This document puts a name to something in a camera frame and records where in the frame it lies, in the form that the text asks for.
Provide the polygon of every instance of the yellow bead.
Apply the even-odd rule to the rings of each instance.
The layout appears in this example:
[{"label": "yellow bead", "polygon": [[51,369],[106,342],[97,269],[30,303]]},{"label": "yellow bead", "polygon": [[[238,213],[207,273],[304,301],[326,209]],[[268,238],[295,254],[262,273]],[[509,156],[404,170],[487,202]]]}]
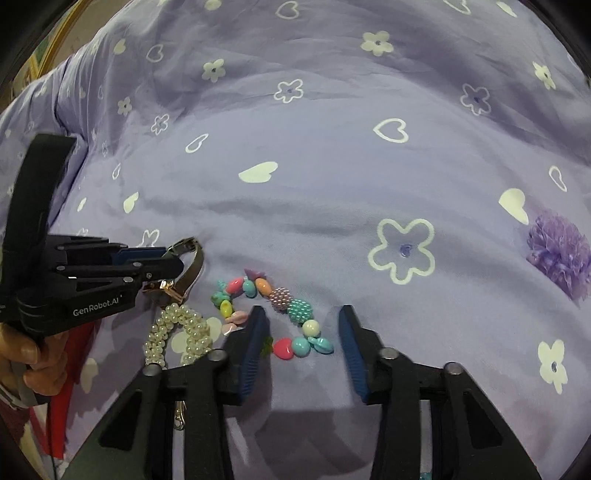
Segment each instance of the yellow bead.
[{"label": "yellow bead", "polygon": [[227,319],[228,317],[230,317],[232,315],[232,313],[234,313],[234,309],[232,308],[232,304],[229,301],[224,300],[220,304],[220,312],[223,315],[223,317],[225,319]]},{"label": "yellow bead", "polygon": [[269,295],[271,295],[271,292],[273,291],[273,287],[271,287],[269,282],[267,280],[265,280],[264,278],[257,278],[255,280],[255,285],[256,285],[256,289],[264,297],[268,297]]}]

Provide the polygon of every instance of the blue gripper pad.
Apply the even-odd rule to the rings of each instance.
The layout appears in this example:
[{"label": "blue gripper pad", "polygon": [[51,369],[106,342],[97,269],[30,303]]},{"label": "blue gripper pad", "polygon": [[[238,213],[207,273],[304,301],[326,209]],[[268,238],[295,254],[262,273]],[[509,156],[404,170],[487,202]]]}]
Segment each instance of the blue gripper pad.
[{"label": "blue gripper pad", "polygon": [[349,375],[353,382],[355,393],[366,403],[369,398],[369,387],[367,383],[367,371],[361,351],[355,339],[353,327],[350,324],[347,307],[341,308],[339,312],[339,337],[345,353],[345,361],[349,369]]},{"label": "blue gripper pad", "polygon": [[252,309],[247,326],[252,326],[253,330],[240,368],[238,396],[241,402],[246,400],[254,388],[262,347],[265,339],[271,335],[269,319],[262,307]]}]

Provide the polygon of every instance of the beaded bracelet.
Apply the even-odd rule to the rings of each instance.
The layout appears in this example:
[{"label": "beaded bracelet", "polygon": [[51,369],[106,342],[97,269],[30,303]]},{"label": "beaded bracelet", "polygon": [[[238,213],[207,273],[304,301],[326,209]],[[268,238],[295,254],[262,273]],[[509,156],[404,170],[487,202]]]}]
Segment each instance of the beaded bracelet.
[{"label": "beaded bracelet", "polygon": [[282,338],[273,344],[272,351],[282,360],[290,360],[293,356],[305,357],[312,348],[319,353],[328,355],[335,351],[331,341],[320,336],[320,324],[314,320],[312,305],[301,299],[295,299],[289,290],[283,287],[273,288],[264,272],[244,269],[245,277],[238,277],[226,283],[217,282],[218,291],[212,295],[212,303],[220,310],[226,324],[222,326],[224,335],[230,334],[242,325],[248,314],[241,310],[234,310],[233,300],[245,294],[253,299],[260,294],[271,302],[273,308],[286,313],[293,324],[302,329],[303,336]]}]

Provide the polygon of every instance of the purple pom-pom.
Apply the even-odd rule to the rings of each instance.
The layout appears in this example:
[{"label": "purple pom-pom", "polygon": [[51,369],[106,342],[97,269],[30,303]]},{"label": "purple pom-pom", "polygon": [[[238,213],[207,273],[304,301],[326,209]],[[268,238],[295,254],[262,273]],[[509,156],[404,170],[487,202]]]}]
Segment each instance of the purple pom-pom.
[{"label": "purple pom-pom", "polygon": [[571,299],[584,300],[591,281],[591,248],[587,238],[566,218],[549,210],[530,230],[527,260]]}]

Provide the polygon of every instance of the pearl beaded keychain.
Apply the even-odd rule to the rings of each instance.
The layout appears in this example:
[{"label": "pearl beaded keychain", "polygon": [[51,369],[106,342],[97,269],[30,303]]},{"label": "pearl beaded keychain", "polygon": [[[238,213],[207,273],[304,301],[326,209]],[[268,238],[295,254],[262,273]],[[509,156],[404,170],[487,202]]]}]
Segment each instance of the pearl beaded keychain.
[{"label": "pearl beaded keychain", "polygon": [[192,364],[211,351],[213,341],[209,336],[209,325],[201,314],[186,305],[179,307],[177,303],[173,303],[162,311],[156,323],[152,325],[148,341],[144,343],[146,365],[158,364],[162,368],[166,367],[166,340],[176,324],[181,325],[188,336],[186,354],[181,359],[182,366]]}]

